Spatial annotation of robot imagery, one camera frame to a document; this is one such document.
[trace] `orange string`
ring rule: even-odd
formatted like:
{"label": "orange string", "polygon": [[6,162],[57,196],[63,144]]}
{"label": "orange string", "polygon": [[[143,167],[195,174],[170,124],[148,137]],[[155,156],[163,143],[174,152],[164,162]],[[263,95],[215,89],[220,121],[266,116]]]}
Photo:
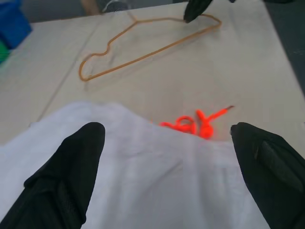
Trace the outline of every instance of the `orange string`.
{"label": "orange string", "polygon": [[82,75],[82,69],[83,69],[85,63],[86,63],[89,59],[91,59],[93,56],[105,56],[106,54],[108,54],[109,51],[110,51],[111,43],[112,43],[113,41],[115,41],[117,38],[119,38],[120,36],[122,36],[123,34],[125,34],[127,31],[129,31],[129,30],[130,30],[131,28],[133,28],[134,26],[136,26],[136,25],[138,25],[138,24],[150,23],[150,22],[154,22],[154,21],[168,21],[168,20],[170,20],[170,21],[184,22],[182,19],[178,19],[178,18],[155,18],[155,19],[148,19],[148,20],[137,20],[133,15],[130,14],[130,17],[132,18],[133,23],[132,23],[129,27],[127,27],[125,30],[123,30],[122,32],[120,32],[118,35],[116,35],[115,37],[113,37],[110,41],[108,41],[108,43],[107,43],[107,48],[106,48],[106,51],[105,51],[105,52],[103,52],[103,53],[92,53],[92,54],[88,55],[88,56],[81,62],[80,68],[79,68],[79,76],[80,76],[80,79],[81,79],[82,81],[85,81],[85,82],[86,82],[86,81],[92,80],[92,79],[94,79],[94,78],[97,78],[97,77],[99,77],[99,76],[102,76],[102,75],[111,73],[111,72],[113,72],[113,71],[115,71],[115,70],[118,70],[118,69],[120,69],[120,68],[126,67],[126,66],[128,66],[128,65],[130,65],[130,64],[133,64],[133,63],[135,63],[135,62],[141,61],[141,60],[143,60],[143,59],[145,59],[145,58],[147,58],[147,57],[149,57],[149,56],[152,56],[152,55],[155,55],[155,54],[157,54],[157,53],[159,53],[159,52],[162,52],[163,50],[168,49],[168,48],[170,48],[170,47],[172,47],[172,46],[174,46],[174,45],[180,44],[180,43],[182,43],[182,42],[184,42],[184,41],[186,41],[186,40],[188,40],[188,39],[191,39],[191,38],[194,38],[194,37],[196,37],[196,36],[202,35],[202,34],[204,34],[204,33],[208,33],[208,32],[211,32],[211,31],[213,31],[213,30],[216,30],[216,29],[218,29],[218,28],[221,26],[221,24],[222,24],[222,22],[221,22],[219,19],[217,19],[216,17],[214,17],[214,16],[212,16],[212,15],[202,14],[201,16],[205,16],[205,17],[211,18],[211,19],[215,20],[216,22],[218,22],[218,24],[217,24],[217,25],[212,25],[212,26],[210,26],[210,27],[208,27],[208,28],[205,28],[205,29],[203,29],[203,30],[199,30],[199,31],[197,31],[197,32],[195,32],[195,33],[193,33],[193,34],[191,34],[191,35],[188,35],[188,36],[186,36],[186,37],[184,37],[184,38],[182,38],[182,39],[180,39],[180,40],[178,40],[178,41],[176,41],[176,42],[174,42],[174,43],[171,43],[171,44],[169,44],[169,45],[167,45],[167,46],[165,46],[165,47],[163,47],[163,48],[160,48],[160,49],[158,49],[158,50],[156,50],[156,51],[154,51],[154,52],[151,52],[151,53],[146,54],[146,55],[144,55],[144,56],[142,56],[142,57],[139,57],[139,58],[137,58],[137,59],[135,59],[135,60],[133,60],[133,61],[129,61],[129,62],[127,62],[127,63],[121,64],[121,65],[119,65],[119,66],[117,66],[117,67],[108,69],[108,70],[106,70],[106,71],[103,71],[103,72],[98,73],[98,74],[95,74],[95,75],[89,75],[88,77],[85,78],[85,77]]}
{"label": "orange string", "polygon": [[[196,114],[201,121],[201,126],[200,126],[200,129],[199,129],[198,136],[202,137],[202,138],[205,138],[205,139],[208,139],[208,138],[212,137],[213,134],[214,134],[214,129],[213,129],[212,125],[210,124],[210,122],[215,120],[216,118],[224,115],[225,113],[228,112],[228,110],[230,110],[233,107],[234,106],[229,106],[225,109],[222,109],[222,110],[218,111],[215,114],[211,114],[207,118],[204,116],[204,113],[201,110],[196,110]],[[183,120],[188,120],[189,124],[181,125],[181,121],[183,121]],[[171,129],[178,130],[178,131],[181,131],[181,132],[184,132],[184,133],[190,133],[192,135],[196,134],[196,123],[189,116],[179,117],[176,120],[175,125],[173,125],[171,123],[160,123],[160,126],[166,126],[166,127],[171,128]]]}

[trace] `clothes hanger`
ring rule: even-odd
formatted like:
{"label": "clothes hanger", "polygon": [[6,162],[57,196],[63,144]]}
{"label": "clothes hanger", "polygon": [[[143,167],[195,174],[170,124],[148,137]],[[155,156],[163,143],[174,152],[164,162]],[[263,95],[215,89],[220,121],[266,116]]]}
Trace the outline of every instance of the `clothes hanger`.
{"label": "clothes hanger", "polygon": [[116,35],[115,37],[113,37],[110,41],[108,41],[106,51],[105,51],[105,52],[102,52],[102,53],[91,53],[91,54],[89,54],[89,55],[81,62],[80,67],[79,67],[79,77],[80,77],[80,79],[81,79],[82,81],[87,82],[87,81],[93,80],[93,79],[95,79],[95,78],[97,78],[97,77],[100,77],[100,76],[102,76],[102,75],[111,73],[111,72],[113,72],[113,71],[115,71],[115,70],[118,70],[118,69],[120,69],[120,68],[126,67],[126,66],[128,66],[128,65],[130,65],[130,64],[133,64],[133,63],[136,63],[136,62],[138,62],[138,61],[141,61],[141,60],[143,60],[143,59],[145,59],[145,58],[147,58],[147,57],[149,57],[149,56],[152,56],[152,55],[155,55],[155,54],[157,54],[157,53],[159,53],[159,52],[162,52],[162,51],[165,50],[165,49],[168,49],[168,48],[173,47],[173,46],[175,46],[175,45],[177,45],[177,44],[180,44],[180,43],[182,43],[182,42],[184,42],[184,41],[186,41],[186,40],[188,40],[188,39],[191,39],[191,38],[197,37],[197,36],[199,36],[199,35],[202,35],[202,34],[205,34],[205,33],[211,32],[211,31],[214,31],[214,30],[218,29],[218,28],[222,25],[222,22],[221,22],[218,18],[216,18],[216,17],[214,17],[214,16],[212,16],[212,15],[208,15],[208,14],[201,14],[200,16],[204,16],[204,17],[211,18],[211,19],[213,19],[214,21],[218,22],[218,24],[217,24],[217,25],[209,26],[209,27],[207,27],[207,28],[205,28],[205,29],[203,29],[203,30],[199,30],[199,31],[197,31],[197,32],[195,32],[195,33],[193,33],[193,34],[191,34],[191,35],[188,35],[188,36],[186,36],[186,37],[184,37],[184,38],[182,38],[182,39],[180,39],[180,40],[178,40],[178,41],[176,41],[176,42],[174,42],[174,43],[171,43],[171,44],[169,44],[169,45],[166,45],[166,46],[164,46],[163,48],[160,48],[160,49],[158,49],[158,50],[156,50],[156,51],[154,51],[154,52],[151,52],[151,53],[146,54],[146,55],[144,55],[144,56],[142,56],[142,57],[139,57],[139,58],[137,58],[137,59],[135,59],[135,60],[133,60],[133,61],[126,62],[126,63],[124,63],[124,64],[121,64],[121,65],[119,65],[119,66],[113,67],[113,68],[108,69],[108,70],[105,70],[105,71],[103,71],[103,72],[101,72],[101,73],[98,73],[98,74],[95,74],[95,75],[89,75],[89,76],[87,76],[87,77],[84,77],[84,76],[82,75],[82,69],[83,69],[85,63],[86,63],[89,59],[91,59],[93,56],[105,56],[105,55],[107,55],[107,54],[109,53],[109,51],[110,51],[111,43],[114,42],[116,39],[118,39],[118,38],[119,38],[120,36],[122,36],[123,34],[125,34],[127,31],[131,30],[131,28],[135,27],[136,25],[144,24],[144,23],[150,23],[150,22],[154,22],[154,21],[177,21],[177,22],[184,22],[184,20],[182,20],[182,19],[179,19],[179,18],[170,18],[170,17],[166,17],[166,18],[155,18],[155,19],[146,19],[146,20],[138,20],[138,19],[137,19],[135,16],[133,16],[132,14],[129,13],[128,15],[131,17],[133,23],[132,23],[130,26],[128,26],[125,30],[123,30],[122,32],[120,32],[118,35]]}

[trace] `table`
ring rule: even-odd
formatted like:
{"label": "table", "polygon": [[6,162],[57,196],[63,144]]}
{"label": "table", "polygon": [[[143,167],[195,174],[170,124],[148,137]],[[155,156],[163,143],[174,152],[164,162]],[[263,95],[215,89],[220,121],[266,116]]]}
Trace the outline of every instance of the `table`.
{"label": "table", "polygon": [[[139,19],[182,16],[184,8],[185,3],[178,3],[136,9],[132,10],[132,14]],[[0,105],[8,107],[6,116],[1,114],[1,141],[24,130],[30,122],[39,121],[66,104],[79,100],[118,102],[155,123],[173,122],[181,115],[194,116],[198,108],[210,114],[235,105],[228,114],[214,122],[214,140],[230,140],[231,125],[249,122],[281,135],[305,156],[302,152],[305,146],[304,99],[264,4],[260,0],[239,0],[235,4],[215,1],[206,13],[223,21],[220,30],[88,83],[78,78],[83,58],[91,52],[103,52],[107,41],[130,21],[126,12],[68,20],[71,24],[75,20],[84,20],[88,25],[87,34],[79,33],[83,38],[77,38],[81,41],[75,45],[74,51],[71,49],[73,53],[62,52],[69,43],[62,42],[61,49],[51,51],[52,58],[32,60],[31,63],[40,62],[36,72],[41,78],[27,89],[24,87],[21,95],[3,92],[4,87],[7,90],[13,87],[16,91],[21,88],[15,86],[9,77],[7,81],[12,83],[5,82],[0,86]],[[98,73],[154,51],[209,23],[208,19],[200,18],[187,25],[156,22],[138,26],[115,41],[109,56],[94,59],[88,65],[87,73]],[[72,40],[76,36],[71,33],[67,37],[67,40]],[[58,60],[58,53],[67,58],[65,64]],[[43,62],[49,63],[47,66],[52,73],[43,70]],[[16,64],[14,55],[9,63]],[[20,77],[21,71],[27,68],[28,73],[34,71],[23,66],[11,75]],[[8,124],[14,125],[10,135],[3,130]]]}

